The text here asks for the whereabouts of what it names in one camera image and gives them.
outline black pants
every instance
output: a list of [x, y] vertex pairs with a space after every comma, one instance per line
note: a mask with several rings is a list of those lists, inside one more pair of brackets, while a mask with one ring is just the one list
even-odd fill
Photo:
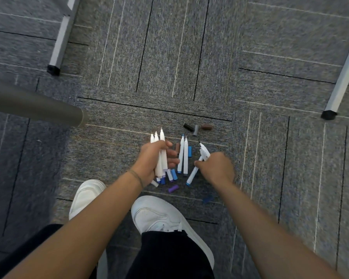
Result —
[[[20, 263], [62, 225], [50, 224], [0, 262], [0, 278]], [[94, 268], [90, 279], [96, 278]], [[204, 252], [185, 231], [142, 233], [142, 245], [126, 278], [214, 278]]]

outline purple marker cap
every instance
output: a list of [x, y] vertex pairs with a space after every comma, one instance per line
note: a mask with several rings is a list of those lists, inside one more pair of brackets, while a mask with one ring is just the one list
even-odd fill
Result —
[[177, 190], [178, 188], [179, 188], [178, 185], [174, 185], [173, 187], [170, 187], [170, 188], [168, 189], [168, 192], [172, 193], [173, 191]]

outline right hand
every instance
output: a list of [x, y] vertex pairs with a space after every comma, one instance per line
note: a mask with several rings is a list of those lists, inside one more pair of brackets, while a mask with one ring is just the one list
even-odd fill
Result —
[[195, 161], [194, 164], [214, 187], [234, 180], [233, 164], [223, 152], [212, 153], [207, 161]]

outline gray pipe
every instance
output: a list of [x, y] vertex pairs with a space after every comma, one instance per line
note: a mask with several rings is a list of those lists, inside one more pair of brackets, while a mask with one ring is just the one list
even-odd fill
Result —
[[85, 110], [0, 80], [0, 112], [83, 127]]

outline left hand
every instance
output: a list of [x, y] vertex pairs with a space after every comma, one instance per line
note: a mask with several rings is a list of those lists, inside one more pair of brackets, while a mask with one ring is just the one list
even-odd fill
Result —
[[171, 146], [172, 143], [168, 140], [160, 140], [154, 143], [147, 143], [141, 147], [140, 155], [132, 166], [132, 170], [138, 174], [144, 186], [149, 185], [155, 178], [154, 169], [158, 163], [160, 150], [167, 150], [168, 168], [174, 168], [180, 163], [180, 160], [177, 159], [177, 152], [169, 149]]

